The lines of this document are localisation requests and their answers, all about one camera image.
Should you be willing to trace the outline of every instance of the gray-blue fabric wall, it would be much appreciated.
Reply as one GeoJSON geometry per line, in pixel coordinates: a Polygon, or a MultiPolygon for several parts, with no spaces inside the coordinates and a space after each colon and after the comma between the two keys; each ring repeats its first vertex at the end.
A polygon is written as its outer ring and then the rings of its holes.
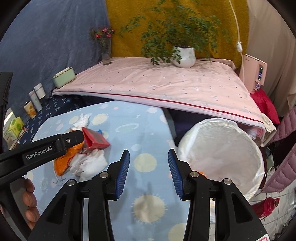
{"type": "Polygon", "coordinates": [[[0,42],[0,71],[13,71],[8,107],[26,122],[28,94],[42,83],[54,89],[52,77],[73,67],[75,73],[100,60],[91,27],[108,26],[105,0],[32,0],[15,18],[0,42]]]}

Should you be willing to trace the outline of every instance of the red thermos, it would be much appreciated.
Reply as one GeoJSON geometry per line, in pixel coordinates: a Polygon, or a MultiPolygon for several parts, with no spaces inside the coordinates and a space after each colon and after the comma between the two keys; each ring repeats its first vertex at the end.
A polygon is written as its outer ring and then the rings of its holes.
{"type": "Polygon", "coordinates": [[[279,198],[268,197],[265,200],[251,205],[259,218],[269,216],[272,211],[279,205],[279,198]]]}

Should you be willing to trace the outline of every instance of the beige curtain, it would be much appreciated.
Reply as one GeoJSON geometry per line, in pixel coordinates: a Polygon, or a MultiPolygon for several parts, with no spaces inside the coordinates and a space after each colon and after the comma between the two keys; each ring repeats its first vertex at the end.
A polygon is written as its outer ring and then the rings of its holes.
{"type": "Polygon", "coordinates": [[[250,32],[247,54],[268,64],[263,90],[284,116],[296,100],[296,39],[267,0],[247,0],[250,32]]]}

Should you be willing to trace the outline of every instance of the crumpled tissue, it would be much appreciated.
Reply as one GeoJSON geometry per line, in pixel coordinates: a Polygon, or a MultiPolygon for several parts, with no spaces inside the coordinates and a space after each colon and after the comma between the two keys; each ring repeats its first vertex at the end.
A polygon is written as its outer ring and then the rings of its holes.
{"type": "Polygon", "coordinates": [[[79,120],[73,124],[74,127],[72,128],[72,130],[82,130],[82,127],[87,127],[87,125],[89,124],[89,118],[90,115],[81,114],[79,120]]]}
{"type": "Polygon", "coordinates": [[[76,154],[71,159],[69,167],[71,173],[80,176],[79,182],[83,182],[100,173],[107,164],[104,150],[94,149],[88,155],[76,154]]]}

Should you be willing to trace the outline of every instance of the metal screw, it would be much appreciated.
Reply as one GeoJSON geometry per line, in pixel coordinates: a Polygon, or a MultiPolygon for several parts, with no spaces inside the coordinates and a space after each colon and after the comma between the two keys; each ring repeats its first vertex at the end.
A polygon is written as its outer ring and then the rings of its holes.
{"type": "Polygon", "coordinates": [[[108,177],[109,176],[109,173],[108,172],[101,172],[100,173],[100,177],[101,178],[106,178],[106,177],[108,177]]]}
{"type": "Polygon", "coordinates": [[[225,178],[225,179],[224,179],[224,183],[225,183],[226,185],[230,185],[230,184],[232,183],[232,181],[231,181],[230,179],[228,179],[228,178],[225,178]]]}
{"type": "Polygon", "coordinates": [[[70,179],[67,181],[67,185],[68,186],[73,186],[75,184],[75,180],[74,179],[70,179]]]}
{"type": "Polygon", "coordinates": [[[192,177],[198,177],[199,174],[198,174],[198,172],[193,171],[193,172],[190,173],[190,176],[192,176],[192,177]]]}

